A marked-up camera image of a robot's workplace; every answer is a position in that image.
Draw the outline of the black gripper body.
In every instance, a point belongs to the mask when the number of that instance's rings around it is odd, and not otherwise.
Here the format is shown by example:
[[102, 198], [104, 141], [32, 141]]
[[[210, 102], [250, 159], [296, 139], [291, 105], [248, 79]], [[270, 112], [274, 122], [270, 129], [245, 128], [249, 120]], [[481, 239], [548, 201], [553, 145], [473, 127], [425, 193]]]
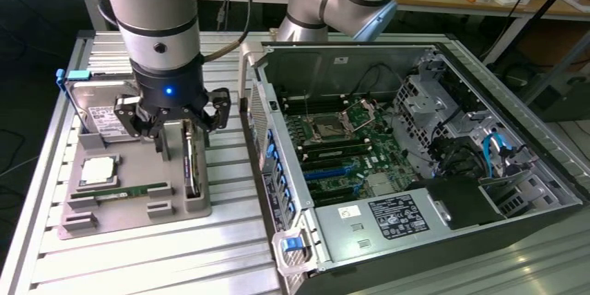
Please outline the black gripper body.
[[160, 108], [189, 107], [201, 112], [208, 103], [202, 83], [202, 56], [172, 70], [149, 69], [130, 60], [132, 72], [141, 92], [141, 108], [154, 113]]

